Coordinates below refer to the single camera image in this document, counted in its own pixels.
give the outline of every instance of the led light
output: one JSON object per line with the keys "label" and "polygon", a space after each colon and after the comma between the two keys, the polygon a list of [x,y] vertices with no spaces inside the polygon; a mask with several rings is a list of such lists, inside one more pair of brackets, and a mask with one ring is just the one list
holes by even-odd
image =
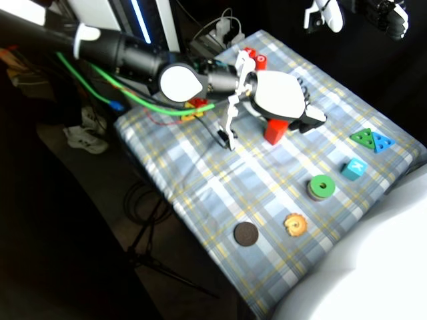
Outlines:
{"label": "led light", "polygon": [[133,10],[135,11],[136,17],[138,19],[139,26],[141,27],[145,42],[151,43],[151,39],[149,38],[149,35],[148,35],[147,26],[145,25],[144,19],[142,17],[142,13],[141,13],[141,9],[139,8],[138,1],[131,0],[131,2],[132,2]]}

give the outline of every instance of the table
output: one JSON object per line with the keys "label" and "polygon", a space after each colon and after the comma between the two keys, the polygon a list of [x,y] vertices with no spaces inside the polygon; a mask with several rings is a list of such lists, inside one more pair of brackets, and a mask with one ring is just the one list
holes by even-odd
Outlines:
{"label": "table", "polygon": [[[305,135],[287,132],[277,144],[263,138],[263,123],[243,108],[233,122],[236,150],[222,149],[197,121],[159,126],[136,107],[115,124],[121,138],[173,205],[254,313],[265,319],[276,303],[408,170],[427,159],[426,148],[315,65],[264,31],[249,36],[218,59],[234,63],[238,49],[252,47],[268,58],[268,69],[301,77],[312,103],[328,120]],[[204,117],[216,131],[221,110]],[[151,115],[158,121],[171,117]],[[396,144],[375,154],[349,136],[363,128]],[[368,164],[355,182],[340,174],[357,157]],[[327,174],[336,182],[332,198],[312,201],[307,182]],[[290,237],[283,226],[302,214],[308,232]],[[233,238],[237,223],[260,232],[251,247]]]}

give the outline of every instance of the blue triangle block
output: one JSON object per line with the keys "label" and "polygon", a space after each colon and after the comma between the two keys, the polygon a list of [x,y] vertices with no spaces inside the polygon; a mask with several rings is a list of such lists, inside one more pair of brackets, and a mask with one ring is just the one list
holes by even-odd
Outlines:
{"label": "blue triangle block", "polygon": [[374,139],[375,143],[375,153],[383,152],[396,143],[395,140],[387,138],[383,135],[379,135],[376,132],[372,133],[372,138]]}

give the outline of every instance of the shoe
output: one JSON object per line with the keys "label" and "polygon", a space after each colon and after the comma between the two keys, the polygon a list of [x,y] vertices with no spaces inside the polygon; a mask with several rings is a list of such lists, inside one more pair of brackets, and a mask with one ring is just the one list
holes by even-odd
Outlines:
{"label": "shoe", "polygon": [[94,137],[88,133],[88,128],[82,128],[79,125],[75,127],[64,128],[68,145],[71,148],[85,149],[87,152],[98,155],[108,149],[109,145],[104,140]]}
{"label": "shoe", "polygon": [[98,135],[105,134],[105,128],[107,127],[107,121],[100,115],[95,115],[91,107],[81,108],[81,126],[88,128]]}

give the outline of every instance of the tablecloth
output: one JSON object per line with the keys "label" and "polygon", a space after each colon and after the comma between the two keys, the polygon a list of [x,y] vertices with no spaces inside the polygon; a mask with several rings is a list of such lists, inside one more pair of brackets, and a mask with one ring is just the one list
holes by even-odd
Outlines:
{"label": "tablecloth", "polygon": [[[426,148],[315,65],[264,31],[222,53],[234,63],[238,49],[252,47],[268,58],[267,69],[301,77],[313,105],[328,116],[325,125],[305,135],[287,132],[277,144],[263,138],[264,124],[240,108],[233,129],[236,150],[222,149],[197,121],[156,125],[136,107],[115,124],[132,153],[203,248],[247,301],[266,318],[276,303],[411,167],[424,161]],[[204,120],[216,130],[222,110]],[[153,115],[156,121],[171,117]],[[375,154],[349,136],[361,129],[396,140]],[[368,164],[351,182],[340,173],[357,157]],[[312,201],[308,181],[327,174],[336,182],[333,197]],[[308,231],[290,237],[283,222],[303,215]],[[242,247],[234,227],[250,221],[259,230],[255,245]]]}

